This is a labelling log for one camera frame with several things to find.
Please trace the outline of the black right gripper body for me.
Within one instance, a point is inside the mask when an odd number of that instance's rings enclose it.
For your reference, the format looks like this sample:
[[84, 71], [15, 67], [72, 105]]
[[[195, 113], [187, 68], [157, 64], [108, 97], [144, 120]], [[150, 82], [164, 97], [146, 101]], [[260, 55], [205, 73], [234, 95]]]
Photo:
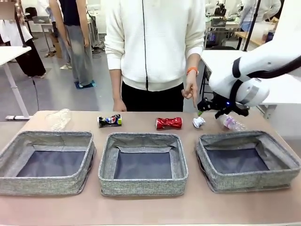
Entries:
[[208, 98], [204, 98], [202, 100], [202, 111], [220, 111], [228, 107], [231, 107], [231, 102], [224, 97], [214, 97], [211, 100], [209, 100]]

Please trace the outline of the person's left hand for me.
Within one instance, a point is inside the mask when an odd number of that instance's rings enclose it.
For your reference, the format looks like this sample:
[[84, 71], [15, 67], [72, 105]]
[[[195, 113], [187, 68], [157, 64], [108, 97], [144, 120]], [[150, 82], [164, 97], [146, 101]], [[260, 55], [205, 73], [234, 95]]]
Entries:
[[197, 76], [194, 73], [189, 73], [186, 78], [186, 88], [182, 90], [182, 95], [186, 99], [192, 99], [193, 105], [197, 107], [198, 101], [198, 85]]

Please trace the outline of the person's right hand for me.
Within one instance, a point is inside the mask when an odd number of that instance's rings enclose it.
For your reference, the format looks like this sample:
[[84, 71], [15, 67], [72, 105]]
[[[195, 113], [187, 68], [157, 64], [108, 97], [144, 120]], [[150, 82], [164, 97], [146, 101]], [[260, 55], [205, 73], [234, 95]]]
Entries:
[[126, 112], [127, 108], [121, 98], [113, 100], [113, 111], [114, 112]]

